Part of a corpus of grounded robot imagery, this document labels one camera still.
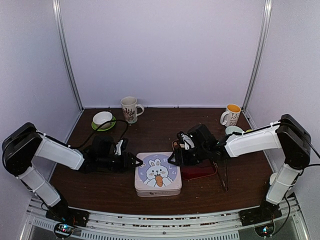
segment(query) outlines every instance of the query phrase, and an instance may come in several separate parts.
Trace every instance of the box lid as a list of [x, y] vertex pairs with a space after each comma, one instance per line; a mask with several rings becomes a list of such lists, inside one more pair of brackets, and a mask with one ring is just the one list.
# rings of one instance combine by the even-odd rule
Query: box lid
[[180, 167], [168, 163], [172, 152], [141, 152], [143, 165], [135, 168], [137, 191], [175, 191], [182, 187]]

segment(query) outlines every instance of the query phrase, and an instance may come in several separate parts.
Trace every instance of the red object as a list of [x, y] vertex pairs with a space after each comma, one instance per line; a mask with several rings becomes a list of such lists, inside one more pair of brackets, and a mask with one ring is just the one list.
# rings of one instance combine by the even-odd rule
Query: red object
[[180, 171], [184, 180], [205, 178], [217, 173], [216, 167], [208, 159], [195, 166], [180, 166]]

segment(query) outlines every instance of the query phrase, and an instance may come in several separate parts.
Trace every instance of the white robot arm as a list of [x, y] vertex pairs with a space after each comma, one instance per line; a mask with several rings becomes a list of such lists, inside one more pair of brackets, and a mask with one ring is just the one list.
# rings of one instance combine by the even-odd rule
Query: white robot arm
[[34, 157], [41, 157], [82, 173], [98, 170], [121, 171], [137, 167], [142, 161], [126, 152], [128, 139], [122, 138], [118, 144], [110, 136], [97, 135], [92, 145], [80, 151], [72, 149], [45, 133], [37, 131], [28, 122], [11, 134], [2, 143], [2, 163], [5, 169], [21, 180], [48, 208], [46, 217], [84, 227], [89, 213], [68, 207], [68, 202], [32, 164]]
[[187, 134], [179, 132], [173, 154], [168, 158], [171, 164], [196, 165], [205, 159], [218, 162], [221, 158], [236, 158], [240, 155], [268, 149], [282, 149], [285, 161], [278, 173], [270, 178], [270, 187], [256, 210], [240, 212], [242, 224], [251, 225], [273, 218], [279, 212], [279, 203], [297, 178], [310, 163], [311, 137], [289, 114], [279, 121], [250, 132], [234, 132], [216, 138], [208, 128], [199, 124]]

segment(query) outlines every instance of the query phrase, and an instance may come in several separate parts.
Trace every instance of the mug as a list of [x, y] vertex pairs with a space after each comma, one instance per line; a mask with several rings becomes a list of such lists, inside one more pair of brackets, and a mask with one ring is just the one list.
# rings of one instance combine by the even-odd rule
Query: mug
[[145, 108], [141, 104], [137, 104], [138, 100], [133, 96], [127, 96], [121, 99], [122, 111], [124, 119], [129, 124], [134, 124], [138, 120], [138, 116], [144, 113]]
[[226, 127], [237, 125], [241, 108], [235, 104], [228, 104], [225, 112], [222, 113], [220, 123]]

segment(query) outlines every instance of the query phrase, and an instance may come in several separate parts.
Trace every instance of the mug handle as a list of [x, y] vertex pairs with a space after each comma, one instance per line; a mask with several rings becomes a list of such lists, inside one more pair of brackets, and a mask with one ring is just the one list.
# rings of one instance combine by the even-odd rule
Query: mug handle
[[227, 124], [227, 120], [225, 120], [225, 118], [228, 114], [229, 114], [229, 111], [225, 111], [224, 113], [222, 113], [222, 115], [220, 117], [220, 124], [222, 124], [222, 125]]
[[145, 111], [144, 106], [142, 106], [141, 104], [137, 104], [137, 105], [136, 105], [136, 108], [141, 108], [141, 110], [142, 110], [142, 112], [136, 114], [137, 117], [140, 116], [141, 114], [143, 114], [144, 111]]

